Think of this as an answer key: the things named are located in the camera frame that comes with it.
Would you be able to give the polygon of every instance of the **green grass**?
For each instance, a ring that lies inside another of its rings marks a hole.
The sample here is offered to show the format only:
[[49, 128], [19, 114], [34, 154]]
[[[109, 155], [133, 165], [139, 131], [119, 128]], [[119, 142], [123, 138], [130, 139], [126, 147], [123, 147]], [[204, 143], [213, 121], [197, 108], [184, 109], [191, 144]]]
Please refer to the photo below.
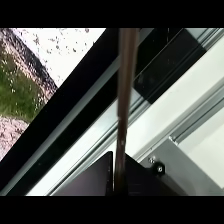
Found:
[[42, 90], [16, 69], [11, 55], [4, 55], [1, 50], [0, 47], [0, 115], [30, 123], [44, 106], [42, 100], [39, 102]]

